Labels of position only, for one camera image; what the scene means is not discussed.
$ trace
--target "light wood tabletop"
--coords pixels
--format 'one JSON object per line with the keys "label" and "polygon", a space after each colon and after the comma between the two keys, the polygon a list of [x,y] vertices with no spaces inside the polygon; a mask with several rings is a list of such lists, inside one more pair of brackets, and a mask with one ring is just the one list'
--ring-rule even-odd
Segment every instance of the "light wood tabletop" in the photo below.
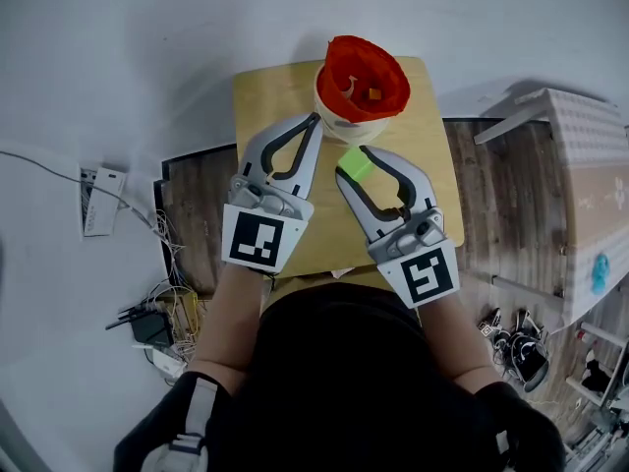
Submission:
{"label": "light wood tabletop", "polygon": [[[463,219],[450,147],[424,62],[396,58],[411,85],[404,111],[393,117],[370,145],[402,155],[427,173],[443,210],[445,232],[463,244]],[[309,61],[245,72],[234,77],[234,113],[238,158],[259,131],[287,117],[314,111],[314,79],[322,61]],[[273,156],[275,171],[287,170],[300,138]],[[308,201],[314,215],[280,277],[373,264],[365,233],[336,186],[334,169],[346,147],[323,138]],[[361,185],[380,208],[398,207],[397,182],[375,168]]]}

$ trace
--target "wooden floor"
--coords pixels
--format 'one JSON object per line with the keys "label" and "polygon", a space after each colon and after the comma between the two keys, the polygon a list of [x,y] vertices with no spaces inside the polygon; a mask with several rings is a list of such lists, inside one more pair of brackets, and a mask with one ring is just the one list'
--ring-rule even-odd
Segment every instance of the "wooden floor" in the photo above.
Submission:
{"label": "wooden floor", "polygon": [[[473,136],[495,121],[445,121],[461,196],[465,243],[457,249],[461,300],[476,320],[500,307],[507,323],[527,307],[539,323],[556,321],[538,303],[520,301],[492,287],[499,274],[546,292],[561,292],[565,257],[565,206],[554,142],[546,123],[530,123],[475,146]],[[186,245],[180,268],[199,293],[211,295],[220,266],[222,205],[236,172],[234,148],[167,163],[162,184],[164,209],[177,242]],[[620,335],[629,334],[629,299],[612,291],[588,316],[588,322]],[[576,326],[550,336],[550,370],[543,385],[526,398],[558,426],[567,442],[585,432],[594,408],[565,382],[580,377],[587,348],[574,339]],[[608,366],[612,348],[596,347]]]}

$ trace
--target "green sponge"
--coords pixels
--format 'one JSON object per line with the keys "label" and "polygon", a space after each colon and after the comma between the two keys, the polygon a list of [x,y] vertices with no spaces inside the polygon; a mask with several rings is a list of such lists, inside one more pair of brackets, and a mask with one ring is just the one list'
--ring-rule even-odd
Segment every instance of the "green sponge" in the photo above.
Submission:
{"label": "green sponge", "polygon": [[373,163],[358,147],[352,147],[338,160],[339,167],[350,178],[360,182],[373,170]]}

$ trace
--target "blue object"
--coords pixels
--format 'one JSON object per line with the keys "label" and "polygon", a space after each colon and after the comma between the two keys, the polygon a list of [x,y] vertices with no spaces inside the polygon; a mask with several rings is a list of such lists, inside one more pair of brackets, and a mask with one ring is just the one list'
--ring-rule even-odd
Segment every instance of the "blue object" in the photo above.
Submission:
{"label": "blue object", "polygon": [[600,254],[594,261],[592,269],[592,292],[601,295],[605,290],[605,280],[609,276],[609,259],[607,255]]}

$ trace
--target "white wall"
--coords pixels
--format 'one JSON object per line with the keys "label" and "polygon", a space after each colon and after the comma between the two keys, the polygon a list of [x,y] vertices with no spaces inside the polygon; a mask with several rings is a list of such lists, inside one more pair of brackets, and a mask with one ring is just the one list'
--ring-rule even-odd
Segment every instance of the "white wall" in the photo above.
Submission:
{"label": "white wall", "polygon": [[[0,148],[129,170],[149,207],[162,159],[233,142],[232,74],[322,58],[340,33],[422,57],[444,116],[551,82],[629,122],[627,16],[629,0],[0,0]],[[0,205],[0,397],[53,470],[107,470],[165,388],[126,327],[103,331],[163,274],[159,247],[128,212],[82,241],[77,187],[2,156]]]}

